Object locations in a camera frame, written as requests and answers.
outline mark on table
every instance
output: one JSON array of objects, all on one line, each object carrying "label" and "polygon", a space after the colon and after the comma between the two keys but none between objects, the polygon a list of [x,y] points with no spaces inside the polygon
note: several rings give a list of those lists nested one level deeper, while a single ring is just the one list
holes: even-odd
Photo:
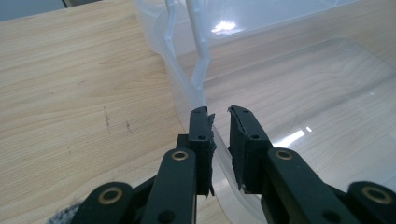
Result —
[{"label": "mark on table", "polygon": [[125,123],[126,123],[126,129],[128,129],[128,132],[131,133],[132,132],[131,125],[129,124],[128,120],[126,120]]}]

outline clear plastic bin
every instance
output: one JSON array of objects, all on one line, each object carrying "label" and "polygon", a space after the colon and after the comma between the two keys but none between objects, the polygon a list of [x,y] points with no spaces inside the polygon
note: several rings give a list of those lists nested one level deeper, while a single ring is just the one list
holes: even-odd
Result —
[{"label": "clear plastic bin", "polygon": [[260,199],[235,184],[230,105],[251,110],[276,146],[328,184],[396,190],[396,2],[135,0],[163,56],[186,130],[216,113],[214,187],[232,223],[263,223]]}]

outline wooden table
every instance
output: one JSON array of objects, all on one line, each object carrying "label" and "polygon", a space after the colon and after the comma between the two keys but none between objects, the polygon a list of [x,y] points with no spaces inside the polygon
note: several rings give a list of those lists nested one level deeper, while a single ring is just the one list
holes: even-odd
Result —
[{"label": "wooden table", "polygon": [[[184,133],[130,0],[0,23],[0,221],[45,223],[110,181],[156,175]],[[228,222],[216,197],[198,223]]]}]

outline gray fabric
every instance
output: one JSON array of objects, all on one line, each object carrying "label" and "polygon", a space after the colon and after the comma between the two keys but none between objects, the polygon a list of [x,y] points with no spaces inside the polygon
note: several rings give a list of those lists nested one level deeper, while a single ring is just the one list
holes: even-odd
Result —
[{"label": "gray fabric", "polygon": [[47,221],[47,224],[70,224],[80,205],[81,203],[75,203],[70,207],[58,212]]}]

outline transparent plastic container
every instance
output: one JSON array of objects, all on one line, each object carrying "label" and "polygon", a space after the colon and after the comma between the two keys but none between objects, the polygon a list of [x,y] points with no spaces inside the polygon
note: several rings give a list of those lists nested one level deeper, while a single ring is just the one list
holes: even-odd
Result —
[{"label": "transparent plastic container", "polygon": [[215,113],[214,188],[232,223],[263,223],[237,189],[230,105],[251,110],[272,142],[341,190],[369,180],[396,190],[396,2],[135,0],[169,74],[186,130]]}]

